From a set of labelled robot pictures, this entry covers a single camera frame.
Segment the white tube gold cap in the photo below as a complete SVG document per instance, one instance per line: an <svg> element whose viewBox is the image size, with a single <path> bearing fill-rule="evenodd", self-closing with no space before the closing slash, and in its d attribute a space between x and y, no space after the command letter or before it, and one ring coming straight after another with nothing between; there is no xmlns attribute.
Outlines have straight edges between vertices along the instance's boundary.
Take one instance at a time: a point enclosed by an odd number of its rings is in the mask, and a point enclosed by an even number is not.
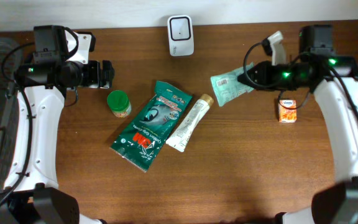
<svg viewBox="0 0 358 224"><path fill-rule="evenodd" d="M166 140L166 144L180 152L184 152L193 131L213 103L214 100L211 96L203 94L196 101L176 130Z"/></svg>

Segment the light green wipes packet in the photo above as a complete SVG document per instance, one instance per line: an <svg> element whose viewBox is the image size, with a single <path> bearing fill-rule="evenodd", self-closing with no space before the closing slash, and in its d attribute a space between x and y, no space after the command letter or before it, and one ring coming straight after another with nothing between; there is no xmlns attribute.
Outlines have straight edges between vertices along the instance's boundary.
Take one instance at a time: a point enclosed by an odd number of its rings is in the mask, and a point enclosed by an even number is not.
<svg viewBox="0 0 358 224"><path fill-rule="evenodd" d="M210 78L214 94L220 107L223 107L226 103L242 94L250 93L254 90L252 87L237 81L238 76L243 73L244 68L240 67Z"/></svg>

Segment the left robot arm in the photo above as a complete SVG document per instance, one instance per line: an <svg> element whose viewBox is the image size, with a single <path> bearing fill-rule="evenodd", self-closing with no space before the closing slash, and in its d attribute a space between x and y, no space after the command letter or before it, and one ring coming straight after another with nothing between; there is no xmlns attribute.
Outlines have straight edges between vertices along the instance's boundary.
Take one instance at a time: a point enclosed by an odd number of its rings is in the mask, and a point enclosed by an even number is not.
<svg viewBox="0 0 358 224"><path fill-rule="evenodd" d="M108 89L114 69L90 60L95 36L34 27L34 51L12 46L0 68L0 223L93 223L58 188L58 124L68 90Z"/></svg>

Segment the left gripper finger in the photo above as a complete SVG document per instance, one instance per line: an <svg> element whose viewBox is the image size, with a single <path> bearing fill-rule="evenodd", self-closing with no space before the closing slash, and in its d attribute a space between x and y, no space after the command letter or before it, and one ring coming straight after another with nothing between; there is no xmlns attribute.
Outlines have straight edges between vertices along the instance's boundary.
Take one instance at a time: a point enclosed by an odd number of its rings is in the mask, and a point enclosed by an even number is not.
<svg viewBox="0 0 358 224"><path fill-rule="evenodd" d="M112 88L113 78L114 78L114 75L111 75L111 74L101 75L101 78L99 81L99 87L103 88L103 89Z"/></svg>
<svg viewBox="0 0 358 224"><path fill-rule="evenodd" d="M115 75L115 71L110 60L102 61L102 73L103 75Z"/></svg>

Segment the green lid jar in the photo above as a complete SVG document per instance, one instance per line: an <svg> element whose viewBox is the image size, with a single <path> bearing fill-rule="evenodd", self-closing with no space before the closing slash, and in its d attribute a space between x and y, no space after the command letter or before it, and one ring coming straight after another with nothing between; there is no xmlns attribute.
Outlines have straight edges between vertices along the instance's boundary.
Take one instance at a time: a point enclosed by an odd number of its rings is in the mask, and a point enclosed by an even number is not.
<svg viewBox="0 0 358 224"><path fill-rule="evenodd" d="M128 95L122 90L112 91L107 97L107 104L112 113L118 118L125 118L132 111Z"/></svg>

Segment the green 3M gloves packet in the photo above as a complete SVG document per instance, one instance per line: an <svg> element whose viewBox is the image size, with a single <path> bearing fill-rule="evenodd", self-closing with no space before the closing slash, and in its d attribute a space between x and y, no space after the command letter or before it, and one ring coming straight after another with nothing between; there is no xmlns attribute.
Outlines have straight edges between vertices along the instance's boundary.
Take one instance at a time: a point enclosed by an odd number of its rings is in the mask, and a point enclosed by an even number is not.
<svg viewBox="0 0 358 224"><path fill-rule="evenodd" d="M157 81L155 95L123 129L111 149L147 172L186 111L192 96L179 88Z"/></svg>

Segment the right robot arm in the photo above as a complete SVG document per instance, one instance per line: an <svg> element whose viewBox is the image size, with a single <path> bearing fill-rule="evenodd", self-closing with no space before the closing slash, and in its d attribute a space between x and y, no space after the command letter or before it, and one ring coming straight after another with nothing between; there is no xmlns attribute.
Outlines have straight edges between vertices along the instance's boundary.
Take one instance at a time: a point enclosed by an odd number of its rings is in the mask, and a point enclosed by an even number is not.
<svg viewBox="0 0 358 224"><path fill-rule="evenodd" d="M328 24L302 27L299 38L299 53L290 61L281 32L262 40L269 59L245 68L238 81L279 93L308 89L326 123L335 183L315 194L308 208L278 213L272 223L358 223L358 65L354 57L336 54Z"/></svg>

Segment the orange Kleenex tissue pack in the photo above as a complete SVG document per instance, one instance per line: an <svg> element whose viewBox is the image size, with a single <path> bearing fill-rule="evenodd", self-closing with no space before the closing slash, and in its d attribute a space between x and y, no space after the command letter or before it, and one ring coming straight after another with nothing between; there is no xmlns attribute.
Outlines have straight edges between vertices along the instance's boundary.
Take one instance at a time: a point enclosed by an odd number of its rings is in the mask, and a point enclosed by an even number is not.
<svg viewBox="0 0 358 224"><path fill-rule="evenodd" d="M294 123L297 120L296 101L278 101L278 120L281 123Z"/></svg>

